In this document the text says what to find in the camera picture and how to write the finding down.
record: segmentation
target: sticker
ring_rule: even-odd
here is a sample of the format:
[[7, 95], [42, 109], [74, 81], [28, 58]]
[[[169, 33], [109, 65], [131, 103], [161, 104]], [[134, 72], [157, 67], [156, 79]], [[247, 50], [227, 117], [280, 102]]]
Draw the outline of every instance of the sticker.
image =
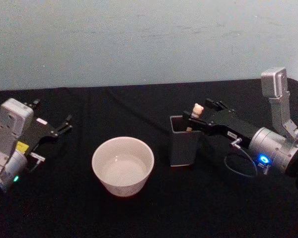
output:
[[16, 144], [16, 149], [21, 152], [22, 154], [25, 154], [25, 151], [29, 148], [27, 144], [22, 143], [21, 141], [18, 141]]
[[237, 139], [237, 135], [235, 135], [234, 133], [227, 131], [227, 135], [234, 138], [235, 140]]
[[40, 123], [43, 124], [43, 125], [46, 125], [46, 124], [48, 123], [47, 121], [44, 121], [44, 120], [41, 119], [41, 118], [38, 118], [37, 121], [40, 122]]

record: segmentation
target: black cable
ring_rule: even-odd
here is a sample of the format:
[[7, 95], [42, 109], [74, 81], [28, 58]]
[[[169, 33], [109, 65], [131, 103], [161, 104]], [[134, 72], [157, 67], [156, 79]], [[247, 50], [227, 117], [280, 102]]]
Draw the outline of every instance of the black cable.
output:
[[247, 178], [254, 178], [254, 177], [256, 177], [257, 176], [257, 166], [256, 166], [256, 164], [254, 163], [254, 161], [253, 161], [253, 159], [242, 149], [242, 148], [240, 148], [239, 149], [244, 155], [246, 155], [246, 158], [252, 163], [252, 165], [253, 165], [253, 167], [254, 167], [254, 169], [255, 169], [255, 175], [247, 175], [247, 174], [243, 174], [243, 173], [241, 173], [241, 172], [239, 172], [239, 171], [236, 171], [236, 170], [234, 170], [234, 169], [232, 169], [228, 164], [227, 164], [227, 158], [228, 158], [228, 156], [230, 156], [230, 155], [238, 155], [237, 153], [229, 153], [229, 154], [227, 154], [225, 157], [224, 157], [224, 164], [225, 164], [225, 166], [229, 169], [229, 170], [231, 170], [232, 172], [234, 172], [234, 173], [236, 173], [236, 174], [238, 174], [238, 175], [241, 175], [241, 176], [244, 176], [244, 177], [247, 177]]
[[116, 102], [118, 102], [122, 107], [124, 107], [126, 110], [131, 112], [133, 115], [135, 115], [136, 117], [138, 117], [138, 118], [142, 119], [143, 121], [147, 122], [149, 125], [155, 127], [156, 129], [158, 129], [162, 133], [170, 134], [170, 131], [168, 129], [164, 128], [164, 126], [160, 125], [156, 121], [153, 121], [153, 120], [149, 119], [148, 117], [146, 117], [144, 113], [136, 110], [131, 104], [129, 104], [128, 102], [126, 102], [126, 101], [122, 100], [121, 98], [119, 98], [112, 90], [107, 89], [107, 92]]

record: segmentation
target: yellow label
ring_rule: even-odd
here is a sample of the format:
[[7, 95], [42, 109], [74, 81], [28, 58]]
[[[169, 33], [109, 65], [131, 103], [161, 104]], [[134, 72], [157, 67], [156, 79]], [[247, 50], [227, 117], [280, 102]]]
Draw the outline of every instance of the yellow label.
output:
[[24, 154], [28, 148], [29, 146], [27, 144], [22, 143], [21, 141], [18, 141], [16, 144], [16, 149], [22, 154]]

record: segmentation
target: gray wall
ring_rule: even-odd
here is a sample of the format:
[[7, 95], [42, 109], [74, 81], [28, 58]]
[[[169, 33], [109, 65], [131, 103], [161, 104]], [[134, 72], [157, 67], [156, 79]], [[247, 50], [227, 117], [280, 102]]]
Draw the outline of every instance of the gray wall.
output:
[[0, 1], [0, 90], [298, 80], [298, 0]]

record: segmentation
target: cable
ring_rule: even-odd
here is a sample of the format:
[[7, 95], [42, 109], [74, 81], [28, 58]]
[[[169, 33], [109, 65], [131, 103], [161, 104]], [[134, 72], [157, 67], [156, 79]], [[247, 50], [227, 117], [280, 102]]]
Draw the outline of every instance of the cable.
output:
[[227, 157], [228, 156], [230, 156], [230, 155], [236, 155], [237, 153], [229, 153], [229, 154], [227, 154], [225, 157], [224, 157], [224, 164], [225, 164], [225, 166], [229, 169], [229, 170], [231, 170], [232, 172], [234, 172], [234, 173], [236, 173], [236, 174], [238, 174], [238, 175], [241, 175], [241, 176], [244, 176], [244, 177], [247, 177], [247, 178], [254, 178], [254, 177], [256, 177], [257, 176], [257, 166], [255, 165], [255, 163], [254, 163], [254, 161], [252, 160], [252, 158], [242, 149], [242, 148], [240, 148], [239, 149], [244, 155], [246, 155], [246, 157], [247, 157], [247, 159], [252, 163], [252, 165], [253, 165], [253, 167], [254, 167], [254, 169], [255, 169], [255, 175], [246, 175], [246, 174], [243, 174], [243, 173], [241, 173], [241, 172], [239, 172], [239, 171], [236, 171], [236, 170], [234, 170], [234, 169], [232, 169], [228, 164], [227, 164]]

